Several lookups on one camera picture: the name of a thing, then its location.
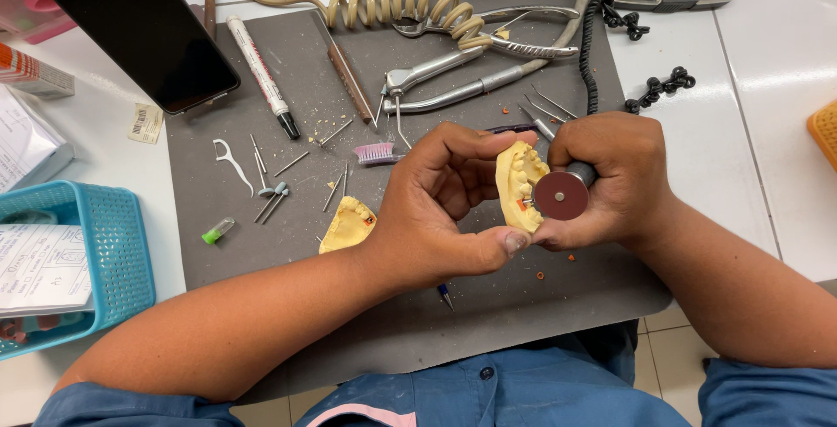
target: hand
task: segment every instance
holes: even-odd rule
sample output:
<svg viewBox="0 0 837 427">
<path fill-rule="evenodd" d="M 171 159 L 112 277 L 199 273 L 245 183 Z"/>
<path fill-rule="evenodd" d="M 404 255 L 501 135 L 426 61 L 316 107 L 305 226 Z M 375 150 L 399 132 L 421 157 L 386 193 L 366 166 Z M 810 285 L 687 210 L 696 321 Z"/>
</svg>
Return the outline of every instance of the hand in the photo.
<svg viewBox="0 0 837 427">
<path fill-rule="evenodd" d="M 664 232 L 679 200 L 665 173 L 663 130 L 656 120 L 623 112 L 596 113 L 563 124 L 549 147 L 548 164 L 573 160 L 596 167 L 587 210 L 570 221 L 547 218 L 534 240 L 546 249 L 599 243 L 640 245 Z"/>
<path fill-rule="evenodd" d="M 531 131 L 491 134 L 445 121 L 415 144 L 389 176 L 378 223 L 360 252 L 374 271 L 395 273 L 401 290 L 428 288 L 455 276 L 497 271 L 531 243 L 509 226 L 461 234 L 456 221 L 498 197 L 497 154 Z"/>
</svg>

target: dental plaster model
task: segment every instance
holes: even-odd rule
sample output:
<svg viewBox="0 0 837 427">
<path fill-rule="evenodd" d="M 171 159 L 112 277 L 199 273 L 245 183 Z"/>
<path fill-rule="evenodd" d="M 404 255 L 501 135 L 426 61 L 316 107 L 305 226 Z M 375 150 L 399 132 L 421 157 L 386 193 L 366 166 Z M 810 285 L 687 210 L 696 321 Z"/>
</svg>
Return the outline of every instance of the dental plaster model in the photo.
<svg viewBox="0 0 837 427">
<path fill-rule="evenodd" d="M 343 249 L 359 244 L 375 227 L 373 213 L 366 205 L 352 197 L 343 197 L 334 213 L 334 219 L 320 242 L 320 253 Z"/>
<path fill-rule="evenodd" d="M 543 217 L 523 200 L 531 198 L 532 185 L 548 173 L 549 167 L 538 158 L 538 152 L 523 141 L 497 155 L 495 180 L 506 224 L 528 232 L 538 229 Z"/>
</svg>

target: white marker pen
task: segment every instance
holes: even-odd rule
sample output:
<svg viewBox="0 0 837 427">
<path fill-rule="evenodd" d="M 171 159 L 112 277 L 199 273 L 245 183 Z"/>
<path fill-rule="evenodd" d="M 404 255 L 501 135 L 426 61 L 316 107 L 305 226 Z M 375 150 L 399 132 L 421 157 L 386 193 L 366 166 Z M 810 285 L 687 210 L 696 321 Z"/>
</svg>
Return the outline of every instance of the white marker pen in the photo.
<svg viewBox="0 0 837 427">
<path fill-rule="evenodd" d="M 279 125 L 292 140 L 299 138 L 299 128 L 296 127 L 294 118 L 290 116 L 288 104 L 282 99 L 282 94 L 279 93 L 276 82 L 270 77 L 270 72 L 267 72 L 267 66 L 259 56 L 259 50 L 256 49 L 253 38 L 247 33 L 244 22 L 238 15 L 229 15 L 227 17 L 227 27 L 233 33 L 241 53 L 245 55 L 250 71 L 253 72 L 253 77 L 259 83 L 259 87 L 262 89 L 268 105 L 270 105 L 270 110 L 276 115 Z"/>
</svg>

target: shirt sleeve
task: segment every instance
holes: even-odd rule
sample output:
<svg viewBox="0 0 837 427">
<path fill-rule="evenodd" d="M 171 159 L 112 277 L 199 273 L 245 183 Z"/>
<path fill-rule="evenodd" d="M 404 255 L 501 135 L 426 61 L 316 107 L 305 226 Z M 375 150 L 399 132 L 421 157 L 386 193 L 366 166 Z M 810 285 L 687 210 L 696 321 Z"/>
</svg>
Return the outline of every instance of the shirt sleeve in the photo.
<svg viewBox="0 0 837 427">
<path fill-rule="evenodd" d="M 211 404 L 198 396 L 142 394 L 75 383 L 53 394 L 34 427 L 244 427 L 229 412 L 232 403 Z"/>
<path fill-rule="evenodd" d="M 704 427 L 831 425 L 837 419 L 837 370 L 713 358 L 698 404 Z"/>
</svg>

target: beige coiled tube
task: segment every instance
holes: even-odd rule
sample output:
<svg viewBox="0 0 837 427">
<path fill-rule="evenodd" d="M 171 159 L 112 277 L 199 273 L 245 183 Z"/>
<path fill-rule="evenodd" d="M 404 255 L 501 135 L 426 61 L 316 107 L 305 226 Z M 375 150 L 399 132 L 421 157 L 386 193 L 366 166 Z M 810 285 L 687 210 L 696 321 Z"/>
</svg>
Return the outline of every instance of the beige coiled tube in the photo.
<svg viewBox="0 0 837 427">
<path fill-rule="evenodd" d="M 402 17 L 423 20 L 429 17 L 434 23 L 442 20 L 442 26 L 450 30 L 450 36 L 458 40 L 460 49 L 482 46 L 487 49 L 493 41 L 489 36 L 480 36 L 485 22 L 474 14 L 473 5 L 460 0 L 437 0 L 430 8 L 430 0 L 329 0 L 328 6 L 319 0 L 255 0 L 270 6 L 287 6 L 309 3 L 320 9 L 326 24 L 333 28 L 337 25 L 337 11 L 340 10 L 343 25 L 352 29 L 358 20 L 365 26 L 372 26 L 377 20 L 387 23 Z M 454 25 L 457 18 L 462 20 Z"/>
</svg>

